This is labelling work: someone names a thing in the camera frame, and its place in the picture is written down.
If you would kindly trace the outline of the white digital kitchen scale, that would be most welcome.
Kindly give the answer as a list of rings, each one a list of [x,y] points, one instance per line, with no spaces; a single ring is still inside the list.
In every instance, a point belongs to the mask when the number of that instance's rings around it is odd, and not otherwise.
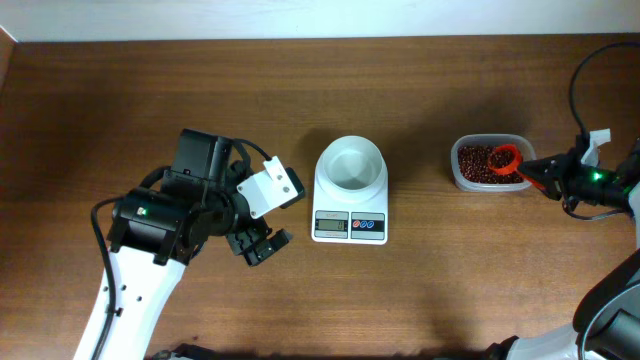
[[[311,238],[319,243],[381,246],[389,240],[388,174],[377,189],[328,190],[314,177]]]

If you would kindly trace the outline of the red plastic scoop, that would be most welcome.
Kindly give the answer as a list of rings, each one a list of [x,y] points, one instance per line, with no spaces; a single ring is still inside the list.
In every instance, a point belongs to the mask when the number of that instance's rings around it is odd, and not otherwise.
[[[519,170],[519,165],[522,163],[522,154],[515,144],[505,144],[495,147],[487,160],[487,166],[494,174],[498,176],[510,176],[516,174],[523,180],[528,181],[538,190],[542,190],[543,187],[540,183],[536,182]]]

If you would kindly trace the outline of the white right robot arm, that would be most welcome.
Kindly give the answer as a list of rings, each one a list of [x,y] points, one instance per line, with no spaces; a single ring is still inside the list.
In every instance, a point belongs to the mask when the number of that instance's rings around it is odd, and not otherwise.
[[[627,215],[639,224],[639,148],[614,171],[601,169],[594,137],[579,135],[567,153],[530,160],[518,169],[574,219]],[[483,359],[637,359],[639,252],[634,251],[581,300],[572,323],[533,338],[491,344]]]

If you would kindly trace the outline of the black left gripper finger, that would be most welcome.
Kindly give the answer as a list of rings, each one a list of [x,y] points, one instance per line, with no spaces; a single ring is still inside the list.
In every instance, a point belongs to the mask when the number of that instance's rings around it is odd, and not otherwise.
[[[230,233],[225,236],[232,253],[236,256],[251,251],[260,240],[260,233],[253,228]]]
[[[278,230],[272,237],[260,239],[254,245],[251,245],[244,252],[245,261],[250,267],[258,266],[285,247],[292,239],[293,235],[288,231],[284,229]]]

